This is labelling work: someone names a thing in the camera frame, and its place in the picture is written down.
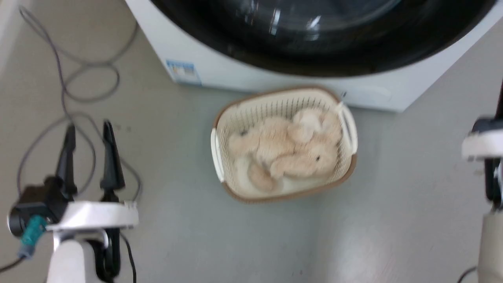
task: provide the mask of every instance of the cable connector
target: cable connector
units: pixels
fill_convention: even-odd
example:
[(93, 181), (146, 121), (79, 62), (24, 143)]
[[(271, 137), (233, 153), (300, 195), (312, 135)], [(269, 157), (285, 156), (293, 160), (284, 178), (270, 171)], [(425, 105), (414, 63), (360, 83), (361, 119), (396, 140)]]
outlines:
[(18, 251), (18, 257), (30, 259), (35, 253), (35, 246), (46, 231), (47, 220), (40, 215), (30, 218), (26, 230), (21, 237), (21, 247)]

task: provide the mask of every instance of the beige plush toy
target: beige plush toy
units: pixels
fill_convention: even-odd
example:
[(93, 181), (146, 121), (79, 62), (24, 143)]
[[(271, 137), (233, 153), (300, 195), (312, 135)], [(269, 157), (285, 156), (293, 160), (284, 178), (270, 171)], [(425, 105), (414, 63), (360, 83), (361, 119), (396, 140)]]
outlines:
[(251, 156), (248, 177), (264, 192), (278, 188), (283, 176), (310, 177), (333, 172), (339, 161), (341, 122), (336, 114), (303, 109), (293, 121), (270, 117), (243, 134), (229, 138), (231, 154)]

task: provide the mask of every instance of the floor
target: floor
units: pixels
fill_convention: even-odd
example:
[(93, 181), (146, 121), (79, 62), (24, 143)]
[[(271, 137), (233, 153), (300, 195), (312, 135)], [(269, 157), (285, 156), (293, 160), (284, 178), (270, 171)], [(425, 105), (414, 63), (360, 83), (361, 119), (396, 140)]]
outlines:
[[(127, 40), (133, 18), (121, 1), (46, 0), (31, 8), (54, 41), (89, 59), (104, 59)], [(97, 121), (110, 119), (121, 156), (140, 173), (140, 225), (126, 231), (139, 282), (454, 282), (476, 264), (482, 215), (482, 165), (461, 159), (474, 120), (494, 113), (503, 75), (503, 22), (497, 24), (402, 114), (354, 109), (360, 147), (351, 179), (299, 200), (244, 205), (220, 186), (211, 160), (212, 120), (243, 94), (171, 82), (140, 33), (116, 66), (118, 92), (99, 104), (69, 102)], [(78, 66), (66, 58), (68, 74)], [(86, 73), (71, 86), (80, 96), (107, 89), (113, 73)], [(49, 47), (24, 26), (0, 76), (0, 207), (16, 199), (16, 169), (32, 140), (62, 115)], [(85, 121), (80, 125), (86, 130)], [(40, 183), (55, 168), (64, 127), (34, 151), (23, 183)], [(98, 145), (100, 140), (92, 136)], [(75, 180), (91, 158), (77, 139)], [(103, 168), (82, 199), (97, 199)], [(130, 198), (127, 174), (121, 198)], [(1, 264), (18, 241), (0, 229)], [(35, 258), (2, 274), (5, 282), (42, 282), (51, 239)], [(123, 251), (116, 282), (131, 282)], [(476, 282), (470, 277), (465, 283)]]

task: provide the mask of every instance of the basket handle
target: basket handle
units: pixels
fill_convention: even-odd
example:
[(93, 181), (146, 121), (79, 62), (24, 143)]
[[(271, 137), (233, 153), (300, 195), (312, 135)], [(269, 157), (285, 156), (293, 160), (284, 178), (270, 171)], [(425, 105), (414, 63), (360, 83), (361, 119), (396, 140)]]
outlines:
[(220, 183), (223, 183), (225, 178), (223, 175), (222, 153), (220, 152), (220, 140), (217, 135), (217, 129), (211, 130), (211, 157), (213, 158), (213, 165), (217, 172)]
[(351, 145), (351, 154), (355, 154), (358, 150), (358, 133), (356, 131), (356, 123), (351, 111), (344, 103), (339, 103), (339, 119), (343, 126), (343, 134), (349, 140)]

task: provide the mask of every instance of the beige basket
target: beige basket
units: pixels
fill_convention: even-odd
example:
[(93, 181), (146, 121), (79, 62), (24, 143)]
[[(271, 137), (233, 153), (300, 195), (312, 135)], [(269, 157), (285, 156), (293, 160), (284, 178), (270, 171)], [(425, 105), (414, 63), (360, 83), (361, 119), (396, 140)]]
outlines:
[[(234, 160), (227, 149), (229, 136), (253, 127), (266, 117), (291, 119), (303, 108), (321, 108), (338, 113), (343, 138), (338, 144), (340, 161), (331, 176), (324, 178), (284, 178), (282, 189), (264, 193), (246, 182), (249, 159)], [(211, 153), (215, 170), (227, 192), (237, 200), (257, 203), (290, 199), (333, 188), (352, 174), (356, 165), (358, 137), (349, 109), (331, 91), (320, 87), (303, 87), (258, 94), (227, 105), (215, 119), (211, 131)]]

